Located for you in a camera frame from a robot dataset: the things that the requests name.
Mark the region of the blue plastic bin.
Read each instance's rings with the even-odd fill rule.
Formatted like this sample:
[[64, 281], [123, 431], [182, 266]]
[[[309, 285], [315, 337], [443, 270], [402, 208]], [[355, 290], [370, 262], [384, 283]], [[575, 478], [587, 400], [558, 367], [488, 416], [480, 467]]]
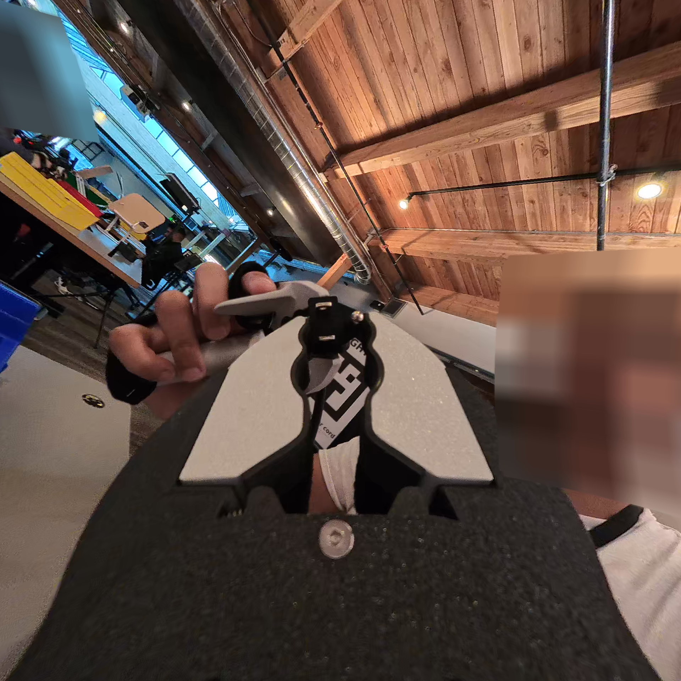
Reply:
[[41, 304], [1, 283], [1, 372], [32, 326]]

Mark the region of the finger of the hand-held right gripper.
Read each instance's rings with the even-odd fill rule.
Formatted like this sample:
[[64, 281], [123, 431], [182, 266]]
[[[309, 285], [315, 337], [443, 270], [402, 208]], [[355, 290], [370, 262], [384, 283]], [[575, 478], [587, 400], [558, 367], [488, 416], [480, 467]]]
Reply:
[[341, 359], [310, 359], [308, 362], [309, 383], [306, 394], [315, 394], [327, 387], [336, 377]]
[[243, 328], [278, 328], [299, 311], [307, 310], [310, 299], [327, 296], [328, 291], [316, 283], [287, 281], [273, 292], [222, 302], [215, 313], [235, 318]]

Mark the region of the wooden table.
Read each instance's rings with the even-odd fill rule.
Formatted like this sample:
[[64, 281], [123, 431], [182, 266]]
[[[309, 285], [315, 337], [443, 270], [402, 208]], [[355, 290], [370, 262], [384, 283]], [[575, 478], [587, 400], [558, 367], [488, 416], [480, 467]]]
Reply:
[[11, 180], [1, 175], [1, 192], [11, 199], [14, 203], [21, 206], [33, 217], [41, 221], [55, 234], [60, 235], [67, 242], [72, 244], [88, 258], [98, 262], [113, 275], [119, 277], [127, 285], [139, 288], [141, 282], [141, 265], [139, 262], [129, 263], [117, 257], [108, 256], [111, 246], [106, 240], [106, 235], [97, 231], [96, 233], [84, 230], [79, 232], [77, 229], [67, 225], [62, 220], [52, 216], [38, 203], [33, 201], [21, 188]]

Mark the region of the yellow storage bins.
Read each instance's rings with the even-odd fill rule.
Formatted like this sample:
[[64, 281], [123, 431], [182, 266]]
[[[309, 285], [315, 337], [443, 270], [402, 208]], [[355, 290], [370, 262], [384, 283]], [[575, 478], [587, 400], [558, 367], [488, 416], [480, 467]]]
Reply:
[[16, 153], [1, 158], [1, 194], [47, 223], [82, 231], [99, 220], [96, 208], [41, 175]]

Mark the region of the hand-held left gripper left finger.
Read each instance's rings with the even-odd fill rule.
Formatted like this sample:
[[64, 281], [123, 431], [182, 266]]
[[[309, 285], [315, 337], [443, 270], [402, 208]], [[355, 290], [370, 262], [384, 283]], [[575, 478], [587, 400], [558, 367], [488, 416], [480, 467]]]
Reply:
[[294, 319], [249, 347], [230, 367], [180, 473], [181, 483], [236, 483], [289, 445], [307, 405], [292, 382], [305, 319]]

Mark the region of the black ceiling pipe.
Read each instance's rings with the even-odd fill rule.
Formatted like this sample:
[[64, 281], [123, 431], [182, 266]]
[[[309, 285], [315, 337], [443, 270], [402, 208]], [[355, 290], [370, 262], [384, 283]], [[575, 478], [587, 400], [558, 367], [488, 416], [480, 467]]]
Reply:
[[[630, 167], [630, 168], [617, 168], [612, 166], [609, 174], [609, 180], [612, 181], [618, 177], [625, 176], [642, 176], [642, 175], [665, 175], [668, 173], [680, 172], [680, 162], [676, 161], [671, 164], [665, 164], [662, 166], [646, 166], [646, 167]], [[426, 198], [433, 195], [448, 194], [448, 193], [463, 193], [463, 192], [476, 192], [476, 191], [486, 191], [495, 189], [507, 189], [511, 187], [524, 187], [529, 185], [537, 184], [553, 184], [553, 183], [570, 183], [570, 182], [586, 182], [586, 181], [598, 181], [598, 172], [586, 172], [579, 174], [570, 175], [554, 175], [546, 176], [540, 178], [527, 178], [523, 180], [515, 181], [501, 181], [496, 183], [481, 183], [481, 184], [471, 184], [456, 187], [444, 187], [438, 189], [426, 189], [420, 191], [410, 192], [406, 197], [398, 200], [398, 206], [401, 210], [406, 210], [409, 207], [409, 203], [414, 198]]]

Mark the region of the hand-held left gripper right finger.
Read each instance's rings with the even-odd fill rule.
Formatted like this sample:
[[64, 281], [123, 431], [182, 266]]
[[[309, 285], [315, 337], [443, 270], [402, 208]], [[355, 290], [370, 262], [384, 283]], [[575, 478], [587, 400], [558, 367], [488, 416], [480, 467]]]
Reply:
[[373, 484], [493, 482], [438, 357], [382, 315], [367, 315], [358, 327], [369, 387], [358, 474]]

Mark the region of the spiral metal duct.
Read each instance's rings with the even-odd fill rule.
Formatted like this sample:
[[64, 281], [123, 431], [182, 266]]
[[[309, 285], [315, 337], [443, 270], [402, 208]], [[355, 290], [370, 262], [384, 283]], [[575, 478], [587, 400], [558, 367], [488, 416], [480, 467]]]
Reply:
[[321, 180], [312, 159], [266, 88], [258, 68], [209, 1], [177, 1], [176, 5], [264, 133], [317, 217], [349, 258], [355, 282], [370, 284], [371, 260], [366, 247]]

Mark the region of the grey ceiling pipe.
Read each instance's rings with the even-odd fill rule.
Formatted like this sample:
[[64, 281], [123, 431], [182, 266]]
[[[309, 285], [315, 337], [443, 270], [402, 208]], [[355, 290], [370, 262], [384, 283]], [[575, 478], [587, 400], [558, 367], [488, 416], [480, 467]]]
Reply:
[[616, 177], [611, 163], [611, 94], [614, 76], [616, 1], [602, 1], [600, 35], [599, 170], [597, 173], [597, 251], [605, 250], [610, 185]]

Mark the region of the person's right hand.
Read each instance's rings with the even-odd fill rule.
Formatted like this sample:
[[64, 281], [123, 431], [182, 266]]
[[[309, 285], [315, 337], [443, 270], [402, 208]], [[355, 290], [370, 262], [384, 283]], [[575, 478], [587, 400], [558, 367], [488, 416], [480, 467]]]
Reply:
[[153, 315], [111, 331], [106, 384], [111, 396], [145, 403], [162, 420], [170, 418], [207, 378], [201, 345], [244, 332], [233, 318], [215, 312], [231, 294], [267, 294], [277, 284], [264, 267], [246, 262], [232, 277], [208, 262], [195, 272], [193, 298], [171, 290], [161, 294]]

